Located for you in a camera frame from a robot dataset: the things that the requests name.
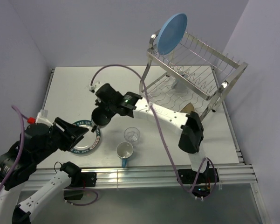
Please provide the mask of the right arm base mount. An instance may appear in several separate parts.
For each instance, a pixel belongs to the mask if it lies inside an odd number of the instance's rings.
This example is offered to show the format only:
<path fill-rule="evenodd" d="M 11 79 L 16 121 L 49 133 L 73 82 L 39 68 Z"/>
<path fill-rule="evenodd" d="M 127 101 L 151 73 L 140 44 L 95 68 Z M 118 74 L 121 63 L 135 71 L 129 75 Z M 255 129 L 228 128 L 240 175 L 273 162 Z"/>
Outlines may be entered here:
<path fill-rule="evenodd" d="M 178 175 L 183 185 L 193 185 L 197 172 L 192 169 L 178 169 Z M 208 168 L 199 173 L 192 195 L 196 200 L 203 201 L 208 197 L 219 183 L 219 174 L 216 168 Z"/>

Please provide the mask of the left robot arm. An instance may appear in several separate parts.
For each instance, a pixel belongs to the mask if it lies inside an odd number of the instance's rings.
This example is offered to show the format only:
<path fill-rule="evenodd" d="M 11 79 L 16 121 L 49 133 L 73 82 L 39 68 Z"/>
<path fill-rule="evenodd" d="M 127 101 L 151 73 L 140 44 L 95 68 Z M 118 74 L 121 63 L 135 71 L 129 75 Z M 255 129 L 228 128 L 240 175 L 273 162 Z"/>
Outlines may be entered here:
<path fill-rule="evenodd" d="M 37 165 L 58 149 L 69 151 L 74 148 L 88 131 L 60 118 L 56 118 L 51 125 L 34 123 L 21 129 L 20 140 L 0 156 L 0 224 L 29 224 L 32 216 L 56 193 L 80 184 L 81 168 L 66 162 L 35 195 L 23 203 L 17 203 Z"/>

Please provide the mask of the blue plastic plate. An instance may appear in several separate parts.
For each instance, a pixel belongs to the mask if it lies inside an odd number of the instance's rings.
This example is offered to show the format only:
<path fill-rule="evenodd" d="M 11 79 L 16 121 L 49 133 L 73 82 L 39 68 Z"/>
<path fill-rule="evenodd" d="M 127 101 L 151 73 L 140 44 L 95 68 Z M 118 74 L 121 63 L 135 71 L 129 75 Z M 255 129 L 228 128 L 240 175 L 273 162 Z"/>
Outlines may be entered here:
<path fill-rule="evenodd" d="M 157 49 L 160 55 L 167 55 L 176 48 L 184 36 L 187 22 L 184 13 L 175 14 L 165 22 L 157 36 Z"/>

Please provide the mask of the black mug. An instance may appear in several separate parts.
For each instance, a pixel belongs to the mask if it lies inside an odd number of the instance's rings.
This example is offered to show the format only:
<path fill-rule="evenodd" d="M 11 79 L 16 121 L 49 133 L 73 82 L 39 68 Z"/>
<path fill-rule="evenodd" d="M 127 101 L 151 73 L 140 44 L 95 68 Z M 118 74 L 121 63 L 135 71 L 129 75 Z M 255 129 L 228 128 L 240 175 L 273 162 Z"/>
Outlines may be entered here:
<path fill-rule="evenodd" d="M 97 129 L 104 128 L 112 118 L 112 113 L 109 111 L 97 107 L 91 114 L 93 127 L 91 131 L 94 133 Z"/>

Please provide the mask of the grey blue plastic cup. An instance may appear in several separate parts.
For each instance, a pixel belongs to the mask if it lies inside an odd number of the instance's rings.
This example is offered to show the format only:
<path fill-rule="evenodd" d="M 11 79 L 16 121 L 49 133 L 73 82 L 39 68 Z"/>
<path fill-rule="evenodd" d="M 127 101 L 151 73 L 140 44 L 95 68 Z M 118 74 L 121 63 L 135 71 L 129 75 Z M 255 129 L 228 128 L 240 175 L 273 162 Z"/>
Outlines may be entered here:
<path fill-rule="evenodd" d="M 179 73 L 179 75 L 181 75 L 185 79 L 188 79 L 188 74 L 186 74 L 186 73 L 184 73 L 182 71 L 179 71 L 178 73 Z M 177 91 L 183 92 L 186 89 L 186 85 L 183 82 L 178 81 L 177 79 L 175 79 L 173 84 L 171 85 L 171 88 L 175 89 Z"/>

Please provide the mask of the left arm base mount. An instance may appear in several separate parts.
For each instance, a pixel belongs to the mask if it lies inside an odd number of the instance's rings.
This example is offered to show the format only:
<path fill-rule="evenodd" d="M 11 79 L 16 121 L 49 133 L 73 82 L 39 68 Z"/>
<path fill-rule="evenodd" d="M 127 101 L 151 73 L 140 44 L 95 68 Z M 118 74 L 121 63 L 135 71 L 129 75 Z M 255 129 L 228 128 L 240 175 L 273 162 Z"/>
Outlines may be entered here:
<path fill-rule="evenodd" d="M 97 173 L 96 172 L 82 172 L 81 177 L 75 181 L 70 187 L 73 188 L 90 188 L 96 186 Z M 74 191 L 64 191 L 63 196 L 67 201 L 77 201 L 81 200 L 83 196 L 85 196 L 82 190 L 74 190 Z"/>

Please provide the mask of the black bowl tan outside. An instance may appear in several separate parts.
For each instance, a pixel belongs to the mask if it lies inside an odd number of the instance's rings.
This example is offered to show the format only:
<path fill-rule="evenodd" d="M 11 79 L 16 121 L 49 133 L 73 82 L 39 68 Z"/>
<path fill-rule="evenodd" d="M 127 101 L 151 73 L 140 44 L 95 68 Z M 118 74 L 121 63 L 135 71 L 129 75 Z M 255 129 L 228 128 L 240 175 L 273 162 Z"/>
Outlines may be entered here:
<path fill-rule="evenodd" d="M 191 112 L 195 112 L 195 109 L 193 104 L 189 103 L 180 112 L 190 114 Z"/>

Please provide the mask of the stainless steel dish rack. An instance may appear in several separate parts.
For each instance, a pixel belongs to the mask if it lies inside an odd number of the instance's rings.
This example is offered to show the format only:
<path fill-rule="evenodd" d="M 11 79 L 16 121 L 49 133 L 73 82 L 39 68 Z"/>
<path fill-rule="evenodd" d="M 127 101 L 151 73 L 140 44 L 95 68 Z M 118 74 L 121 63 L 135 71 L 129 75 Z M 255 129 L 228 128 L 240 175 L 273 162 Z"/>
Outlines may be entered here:
<path fill-rule="evenodd" d="M 156 31 L 150 37 L 139 91 L 147 91 L 155 104 L 175 111 L 192 103 L 201 119 L 216 112 L 248 64 L 234 61 L 189 33 L 171 53 L 160 55 L 158 34 Z M 188 79 L 179 71 L 188 74 Z M 171 88 L 175 79 L 186 85 L 183 92 Z"/>

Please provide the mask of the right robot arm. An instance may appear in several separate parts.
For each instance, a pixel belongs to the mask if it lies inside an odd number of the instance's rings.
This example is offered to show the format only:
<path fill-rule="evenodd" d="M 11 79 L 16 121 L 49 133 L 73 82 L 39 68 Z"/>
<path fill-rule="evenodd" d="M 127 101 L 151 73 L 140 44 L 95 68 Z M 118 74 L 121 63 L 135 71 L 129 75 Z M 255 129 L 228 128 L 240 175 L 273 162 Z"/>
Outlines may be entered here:
<path fill-rule="evenodd" d="M 96 127 L 106 126 L 115 115 L 147 120 L 173 131 L 178 136 L 178 147 L 190 158 L 193 179 L 202 182 L 208 173 L 206 155 L 200 144 L 204 128 L 196 112 L 181 113 L 148 102 L 146 98 L 127 92 L 122 95 L 110 84 L 96 82 L 89 88 L 96 96 L 91 119 Z"/>

